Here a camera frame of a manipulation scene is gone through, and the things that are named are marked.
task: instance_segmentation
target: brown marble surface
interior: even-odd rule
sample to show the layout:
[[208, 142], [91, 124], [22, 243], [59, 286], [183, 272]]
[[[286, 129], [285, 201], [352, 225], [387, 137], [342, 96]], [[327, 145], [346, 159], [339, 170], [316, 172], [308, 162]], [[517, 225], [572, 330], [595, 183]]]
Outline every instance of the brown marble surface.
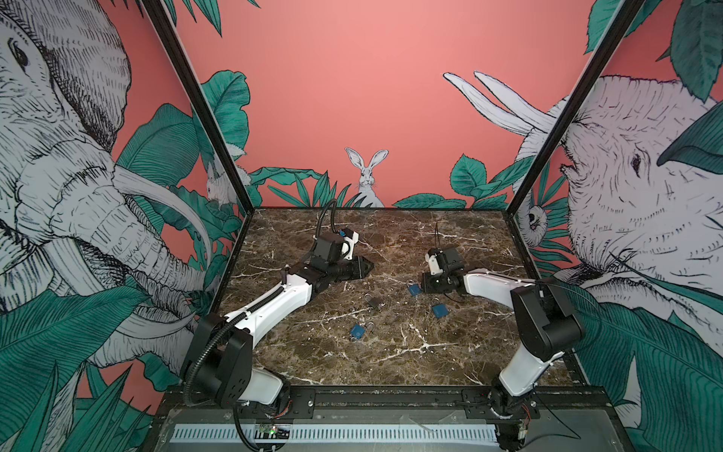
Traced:
[[[318, 214], [256, 211], [222, 313], [239, 309], [279, 282], [279, 270], [311, 247]], [[427, 267], [424, 254], [435, 246], [435, 222], [442, 245], [456, 245], [469, 267], [525, 277], [500, 213], [340, 210], [336, 223], [359, 232], [354, 251], [374, 262], [375, 269], [364, 280], [331, 286], [286, 317], [258, 343], [256, 364], [297, 385], [489, 384], [518, 346], [512, 312], [478, 297], [454, 293], [450, 301], [412, 297], [407, 290], [407, 281], [418, 281]], [[366, 294], [381, 298], [378, 312], [369, 307]], [[448, 316], [434, 316], [431, 306], [437, 303], [447, 306]], [[351, 341], [354, 324], [369, 322], [373, 330]], [[564, 363], [556, 362], [541, 384], [570, 385]]]

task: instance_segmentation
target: black cable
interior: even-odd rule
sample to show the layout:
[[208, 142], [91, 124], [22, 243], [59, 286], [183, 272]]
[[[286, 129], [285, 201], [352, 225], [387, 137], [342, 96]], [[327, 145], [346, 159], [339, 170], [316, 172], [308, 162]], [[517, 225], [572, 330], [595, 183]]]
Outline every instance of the black cable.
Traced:
[[[275, 299], [281, 292], [283, 292], [283, 286], [278, 287], [274, 292], [268, 295], [268, 297], [265, 297], [263, 300], [255, 304], [255, 306], [263, 306], [264, 304], [267, 304], [270, 300]], [[203, 363], [206, 361], [206, 358], [208, 358], [208, 355], [211, 353], [212, 350], [216, 348], [219, 342], [221, 342], [221, 339], [223, 339], [226, 334], [234, 327], [236, 324], [241, 322], [243, 319], [246, 318], [246, 313], [242, 312], [241, 314], [237, 315], [233, 318], [233, 320], [229, 320], [219, 331], [216, 333], [215, 336], [208, 342], [208, 345], [203, 350], [201, 355], [198, 356], [196, 359], [196, 362], [193, 364], [193, 367], [189, 370], [186, 376], [186, 381], [183, 386], [183, 403], [186, 406], [199, 406], [206, 404], [210, 401], [210, 399], [204, 400], [202, 402], [194, 402], [191, 398], [191, 391], [193, 389], [193, 382], [196, 380], [196, 377], [198, 376], [198, 372], [200, 372], [201, 367], [203, 366]]]
[[565, 424], [559, 417], [557, 417], [557, 415], [555, 414], [555, 412], [552, 411], [552, 410], [549, 408], [549, 406], [547, 406], [547, 404], [543, 402], [543, 400], [540, 398], [539, 394], [537, 393], [537, 389], [533, 389], [533, 390], [532, 390], [532, 394], [533, 394], [535, 397], [537, 397], [537, 400], [539, 400], [539, 402], [542, 404], [542, 406], [544, 406], [544, 408], [545, 408], [547, 411], [549, 411], [549, 413], [550, 413], [555, 419], [557, 419], [557, 421], [558, 421], [560, 424], [564, 425], [565, 428], [568, 429], [568, 430], [570, 430], [570, 431], [572, 432], [572, 434], [575, 435], [575, 436], [563, 435], [562, 433], [545, 433], [544, 435], [540, 435], [540, 436], [536, 436], [535, 438], [532, 438], [532, 440], [530, 440], [529, 443], [526, 443], [525, 446], [522, 447], [520, 450], [526, 448], [527, 446], [531, 445], [531, 444], [534, 443], [535, 441], [537, 441], [537, 440], [539, 440], [539, 439], [542, 439], [542, 438], [546, 438], [546, 437], [548, 437], [548, 436], [559, 436], [559, 437], [562, 437], [562, 438], [570, 438], [570, 439], [574, 439], [574, 440], [581, 440], [581, 439], [583, 439], [575, 430], [573, 430], [572, 428], [570, 428], [569, 425]]

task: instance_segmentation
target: pink wall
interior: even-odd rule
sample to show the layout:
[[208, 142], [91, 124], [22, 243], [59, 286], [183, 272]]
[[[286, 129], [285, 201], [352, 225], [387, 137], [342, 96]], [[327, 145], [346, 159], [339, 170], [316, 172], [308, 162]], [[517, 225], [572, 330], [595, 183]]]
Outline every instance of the pink wall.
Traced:
[[[223, 37], [177, 3], [177, 30], [201, 82], [225, 69], [248, 77], [241, 167], [328, 170], [343, 186], [359, 178], [345, 147], [367, 163], [388, 149], [374, 176], [389, 207], [420, 192], [459, 197], [449, 174], [462, 154], [491, 177], [522, 142], [481, 117], [442, 74], [483, 90], [473, 72], [485, 72], [546, 111], [587, 62], [594, 2], [259, 1], [258, 9], [220, 0]], [[286, 205], [261, 193], [264, 205]]]

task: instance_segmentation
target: blue padlock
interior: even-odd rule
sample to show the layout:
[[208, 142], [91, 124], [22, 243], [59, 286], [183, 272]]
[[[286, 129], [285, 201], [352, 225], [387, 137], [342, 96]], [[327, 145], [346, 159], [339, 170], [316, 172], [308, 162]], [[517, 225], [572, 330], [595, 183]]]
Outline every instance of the blue padlock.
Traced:
[[435, 317], [438, 319], [445, 317], [447, 314], [450, 313], [447, 310], [447, 307], [442, 303], [435, 304], [434, 306], [432, 306], [432, 312], [435, 314]]
[[349, 333], [351, 334], [351, 337], [352, 337], [353, 339], [359, 340], [359, 339], [362, 338], [362, 336], [364, 335], [364, 333], [365, 333], [366, 331], [367, 331], [367, 330], [364, 329], [363, 326], [361, 326], [360, 324], [357, 323], [357, 324], [354, 326], [354, 328], [351, 329], [351, 331], [350, 331]]
[[409, 293], [413, 297], [416, 297], [417, 295], [419, 295], [422, 292], [422, 288], [419, 287], [419, 284], [417, 284], [417, 283], [414, 283], [411, 286], [408, 286], [408, 289], [409, 289]]

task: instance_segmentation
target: black bracket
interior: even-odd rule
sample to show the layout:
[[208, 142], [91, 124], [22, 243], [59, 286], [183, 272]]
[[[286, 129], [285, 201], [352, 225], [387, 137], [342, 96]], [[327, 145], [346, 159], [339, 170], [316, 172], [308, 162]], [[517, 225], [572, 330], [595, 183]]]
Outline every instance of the black bracket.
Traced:
[[[463, 389], [462, 399], [465, 403], [464, 412], [467, 419], [488, 419], [494, 420], [495, 423], [518, 422], [527, 419], [527, 413], [524, 410], [513, 412], [509, 419], [501, 419], [489, 406], [489, 396], [480, 389]], [[527, 403], [527, 409], [530, 411], [531, 419], [539, 419], [540, 412], [532, 403]]]
[[[275, 421], [283, 421], [285, 419], [314, 419], [314, 404], [316, 399], [316, 391], [313, 389], [304, 389], [292, 387], [291, 405], [288, 412], [282, 417], [274, 419]], [[247, 406], [243, 406], [239, 412], [241, 419], [256, 419], [260, 421], [268, 421], [264, 412], [259, 409], [257, 402], [251, 402]]]

